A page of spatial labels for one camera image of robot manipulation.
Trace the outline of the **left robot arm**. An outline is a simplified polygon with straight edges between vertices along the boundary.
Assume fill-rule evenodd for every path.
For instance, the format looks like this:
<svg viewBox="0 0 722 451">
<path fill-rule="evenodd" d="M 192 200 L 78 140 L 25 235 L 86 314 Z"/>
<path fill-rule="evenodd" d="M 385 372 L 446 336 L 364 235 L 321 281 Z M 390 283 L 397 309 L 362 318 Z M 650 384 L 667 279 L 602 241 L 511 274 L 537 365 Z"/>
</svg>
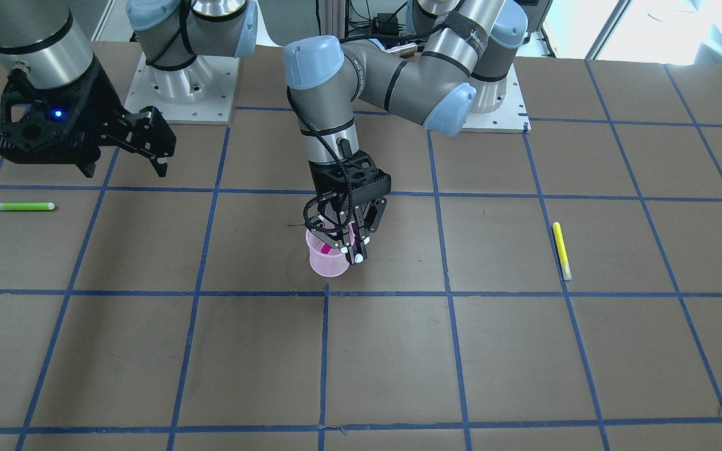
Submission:
<svg viewBox="0 0 722 451">
<path fill-rule="evenodd" d="M 286 45 L 287 98 L 303 135 L 316 195 L 306 230 L 350 265 L 367 259 L 392 177 L 361 149 L 353 102 L 362 100 L 427 131 L 456 136 L 470 114 L 505 100 L 509 71 L 529 33 L 516 1 L 409 1 L 411 61 L 381 38 L 318 35 Z"/>
</svg>

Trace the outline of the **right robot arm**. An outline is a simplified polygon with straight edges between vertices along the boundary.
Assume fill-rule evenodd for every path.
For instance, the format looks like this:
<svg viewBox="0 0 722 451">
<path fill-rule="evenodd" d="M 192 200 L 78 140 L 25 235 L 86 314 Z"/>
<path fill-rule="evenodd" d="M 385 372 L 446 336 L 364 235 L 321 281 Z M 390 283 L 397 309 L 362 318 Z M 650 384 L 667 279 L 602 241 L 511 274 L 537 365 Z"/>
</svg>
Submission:
<svg viewBox="0 0 722 451">
<path fill-rule="evenodd" d="M 204 58 L 244 59 L 257 43 L 255 1 L 129 1 L 152 88 L 164 101 L 200 100 Z M 0 1 L 0 156 L 18 165 L 74 165 L 88 178 L 102 146 L 146 158 L 165 177 L 177 137 L 164 112 L 124 108 L 68 4 Z"/>
</svg>

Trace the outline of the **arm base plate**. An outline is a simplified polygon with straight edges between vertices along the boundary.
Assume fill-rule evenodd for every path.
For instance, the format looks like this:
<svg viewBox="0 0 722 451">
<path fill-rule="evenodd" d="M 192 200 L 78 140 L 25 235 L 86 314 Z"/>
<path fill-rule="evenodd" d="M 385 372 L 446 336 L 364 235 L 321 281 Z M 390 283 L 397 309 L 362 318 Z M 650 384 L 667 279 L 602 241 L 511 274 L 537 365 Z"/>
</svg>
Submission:
<svg viewBox="0 0 722 451">
<path fill-rule="evenodd" d="M 532 126 L 514 65 L 504 79 L 494 82 L 469 79 L 476 89 L 463 132 L 530 132 Z"/>
<path fill-rule="evenodd" d="M 124 108 L 154 106 L 169 125 L 229 125 L 241 59 L 199 55 L 180 71 L 161 71 L 141 55 Z"/>
</svg>

